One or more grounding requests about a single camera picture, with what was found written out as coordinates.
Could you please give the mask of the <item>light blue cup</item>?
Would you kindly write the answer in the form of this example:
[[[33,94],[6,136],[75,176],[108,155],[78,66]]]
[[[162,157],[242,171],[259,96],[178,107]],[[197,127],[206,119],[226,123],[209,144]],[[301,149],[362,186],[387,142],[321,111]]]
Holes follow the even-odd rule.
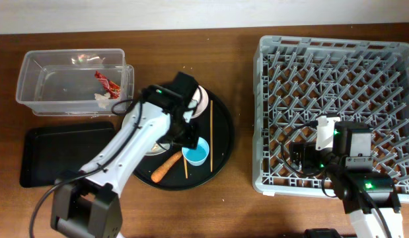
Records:
[[[210,152],[208,142],[204,138],[198,139],[198,144],[195,149],[187,147],[182,148],[184,158],[193,166],[201,166],[204,164]]]

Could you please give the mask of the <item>red snack wrapper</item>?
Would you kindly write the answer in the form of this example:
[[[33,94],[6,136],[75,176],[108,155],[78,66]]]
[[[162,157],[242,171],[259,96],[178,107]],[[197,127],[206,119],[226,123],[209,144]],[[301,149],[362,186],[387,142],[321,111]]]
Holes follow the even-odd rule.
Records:
[[[104,90],[110,94],[111,99],[117,99],[120,96],[120,86],[109,80],[106,76],[95,71],[94,77],[102,84]]]

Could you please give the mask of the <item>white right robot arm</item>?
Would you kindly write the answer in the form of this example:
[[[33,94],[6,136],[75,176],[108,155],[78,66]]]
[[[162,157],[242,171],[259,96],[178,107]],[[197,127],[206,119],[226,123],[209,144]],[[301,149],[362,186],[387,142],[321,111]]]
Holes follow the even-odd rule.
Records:
[[[285,166],[301,177],[330,179],[358,237],[403,237],[394,181],[373,170],[371,127],[329,116],[306,125],[316,129],[316,141],[296,142],[291,130],[281,142],[289,146]]]

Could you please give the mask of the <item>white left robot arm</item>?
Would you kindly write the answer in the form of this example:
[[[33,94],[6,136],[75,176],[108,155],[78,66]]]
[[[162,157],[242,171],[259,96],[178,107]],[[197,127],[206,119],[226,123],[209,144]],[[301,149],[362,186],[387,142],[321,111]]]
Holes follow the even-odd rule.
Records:
[[[121,237],[120,196],[146,153],[157,142],[196,148],[198,127],[190,119],[199,101],[198,85],[151,85],[125,113],[126,124],[110,143],[77,172],[63,173],[31,215],[34,236],[39,209],[51,196],[53,230],[66,237]]]

